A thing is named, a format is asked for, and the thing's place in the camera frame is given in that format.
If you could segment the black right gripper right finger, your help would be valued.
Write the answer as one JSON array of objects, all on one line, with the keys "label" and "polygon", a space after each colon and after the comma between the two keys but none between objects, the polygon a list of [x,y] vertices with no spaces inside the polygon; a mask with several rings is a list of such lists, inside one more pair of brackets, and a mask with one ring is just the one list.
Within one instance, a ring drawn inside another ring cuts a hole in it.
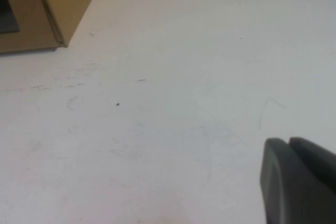
[{"label": "black right gripper right finger", "polygon": [[290,147],[313,178],[308,190],[311,223],[335,223],[335,153],[301,137],[292,137]]}]

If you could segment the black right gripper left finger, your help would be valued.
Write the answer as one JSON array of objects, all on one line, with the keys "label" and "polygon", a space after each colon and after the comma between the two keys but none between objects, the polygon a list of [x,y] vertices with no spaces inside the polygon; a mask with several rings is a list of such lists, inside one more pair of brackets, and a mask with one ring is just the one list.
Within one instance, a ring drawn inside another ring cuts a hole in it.
[{"label": "black right gripper left finger", "polygon": [[265,142],[260,186],[266,223],[323,223],[322,184],[279,138]]}]

